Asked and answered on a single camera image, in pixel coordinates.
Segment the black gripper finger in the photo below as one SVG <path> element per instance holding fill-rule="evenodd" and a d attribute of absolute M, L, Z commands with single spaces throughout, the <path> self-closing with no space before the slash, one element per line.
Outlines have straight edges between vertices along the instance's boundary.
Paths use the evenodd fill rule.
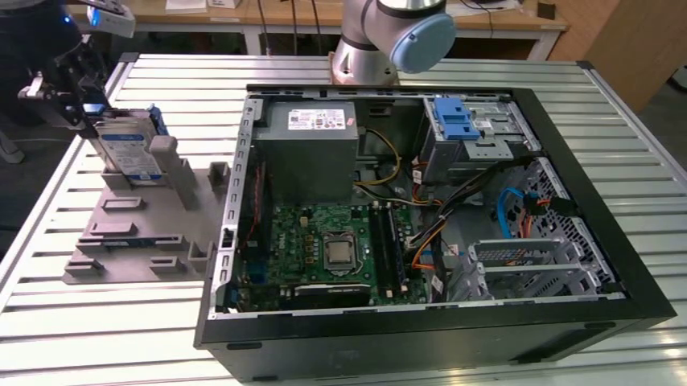
<path fill-rule="evenodd" d="M 80 116 L 75 107 L 63 100 L 54 86 L 37 73 L 31 83 L 23 87 L 17 94 L 19 102 L 51 126 L 79 130 Z"/>
<path fill-rule="evenodd" d="M 98 138 L 95 124 L 110 108 L 107 98 L 107 79 L 110 76 L 107 61 L 96 47 L 92 35 L 83 35 L 80 40 L 80 53 L 76 56 L 79 69 L 80 102 L 83 110 L 82 129 L 78 134 L 84 139 Z"/>

